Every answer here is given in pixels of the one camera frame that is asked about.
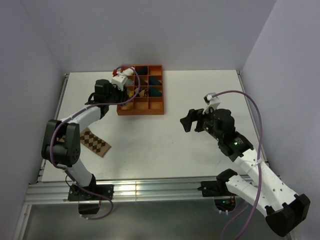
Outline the tan sock with maroon cuff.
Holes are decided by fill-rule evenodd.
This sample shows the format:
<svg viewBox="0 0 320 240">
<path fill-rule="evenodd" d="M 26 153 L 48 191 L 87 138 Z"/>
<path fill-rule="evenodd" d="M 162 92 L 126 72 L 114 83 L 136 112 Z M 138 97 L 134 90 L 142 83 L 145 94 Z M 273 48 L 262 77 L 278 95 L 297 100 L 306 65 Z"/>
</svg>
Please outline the tan sock with maroon cuff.
<svg viewBox="0 0 320 240">
<path fill-rule="evenodd" d="M 131 110 L 132 108 L 133 108 L 133 102 L 126 103 L 125 105 L 122 105 L 119 107 L 119 109 L 122 111 L 128 111 L 128 110 Z"/>
</svg>

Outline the brown argyle sock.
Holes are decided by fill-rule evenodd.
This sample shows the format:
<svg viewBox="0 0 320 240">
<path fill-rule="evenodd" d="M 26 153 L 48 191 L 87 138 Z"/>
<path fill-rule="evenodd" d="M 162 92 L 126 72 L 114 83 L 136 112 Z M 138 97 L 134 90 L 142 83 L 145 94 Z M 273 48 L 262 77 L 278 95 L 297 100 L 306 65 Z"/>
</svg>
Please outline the brown argyle sock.
<svg viewBox="0 0 320 240">
<path fill-rule="evenodd" d="M 80 131 L 78 127 L 75 127 L 64 135 L 57 134 L 55 140 L 57 143 L 62 144 L 66 151 L 66 156 L 70 160 L 79 159 L 81 145 L 101 158 L 111 149 L 111 146 L 106 141 L 93 134 L 88 128 Z"/>
</svg>

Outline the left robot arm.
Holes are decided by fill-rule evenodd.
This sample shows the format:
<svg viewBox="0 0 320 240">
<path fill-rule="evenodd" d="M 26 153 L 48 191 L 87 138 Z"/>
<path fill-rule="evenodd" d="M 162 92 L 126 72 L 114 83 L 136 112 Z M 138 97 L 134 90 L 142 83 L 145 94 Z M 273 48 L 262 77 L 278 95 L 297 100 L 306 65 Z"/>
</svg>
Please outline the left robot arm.
<svg viewBox="0 0 320 240">
<path fill-rule="evenodd" d="M 51 119 L 46 124 L 42 158 L 50 161 L 55 168 L 63 170 L 86 200 L 95 198 L 98 188 L 95 176 L 80 160 L 81 132 L 102 119 L 110 105 L 125 105 L 129 102 L 126 79 L 122 76 L 120 80 L 96 80 L 94 92 L 81 110 L 61 120 Z"/>
</svg>

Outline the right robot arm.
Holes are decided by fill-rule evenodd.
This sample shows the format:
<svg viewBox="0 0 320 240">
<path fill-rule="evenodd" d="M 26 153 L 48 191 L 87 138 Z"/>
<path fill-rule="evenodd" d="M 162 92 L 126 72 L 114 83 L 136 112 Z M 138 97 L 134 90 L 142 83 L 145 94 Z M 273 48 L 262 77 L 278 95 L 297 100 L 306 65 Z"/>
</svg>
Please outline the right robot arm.
<svg viewBox="0 0 320 240">
<path fill-rule="evenodd" d="M 180 119 L 185 132 L 190 132 L 193 122 L 196 122 L 195 132 L 210 134 L 217 140 L 220 151 L 257 184 L 254 187 L 228 168 L 217 175 L 210 186 L 202 182 L 199 190 L 213 196 L 241 197 L 265 217 L 267 225 L 280 237 L 285 237 L 306 219 L 310 199 L 289 188 L 264 161 L 258 161 L 254 146 L 236 131 L 230 110 L 190 109 L 186 117 Z"/>
</svg>

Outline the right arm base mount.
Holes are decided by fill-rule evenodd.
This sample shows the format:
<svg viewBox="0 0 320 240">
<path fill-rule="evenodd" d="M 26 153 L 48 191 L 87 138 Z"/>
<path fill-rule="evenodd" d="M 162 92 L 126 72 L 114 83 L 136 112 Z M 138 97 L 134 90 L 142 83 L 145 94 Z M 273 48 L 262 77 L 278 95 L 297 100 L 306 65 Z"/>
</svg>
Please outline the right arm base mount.
<svg viewBox="0 0 320 240">
<path fill-rule="evenodd" d="M 202 181 L 197 190 L 201 191 L 203 197 L 230 197 L 235 195 L 228 191 L 225 182 L 218 180 Z"/>
</svg>

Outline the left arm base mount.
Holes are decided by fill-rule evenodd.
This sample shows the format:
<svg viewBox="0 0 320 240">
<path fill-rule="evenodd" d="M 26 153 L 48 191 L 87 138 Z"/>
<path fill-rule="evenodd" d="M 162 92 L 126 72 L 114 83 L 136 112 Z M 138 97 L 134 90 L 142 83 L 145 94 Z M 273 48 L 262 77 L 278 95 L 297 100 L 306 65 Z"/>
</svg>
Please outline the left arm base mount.
<svg viewBox="0 0 320 240">
<path fill-rule="evenodd" d="M 81 217 L 88 218 L 89 220 L 98 220 L 109 216 L 114 210 L 114 204 L 112 202 L 113 194 L 113 184 L 98 184 L 92 193 L 89 193 L 89 190 L 83 190 L 73 184 L 69 188 L 67 201 L 78 202 L 78 212 Z M 108 201 L 110 203 L 110 209 L 105 215 L 94 217 L 100 210 L 102 201 Z"/>
</svg>

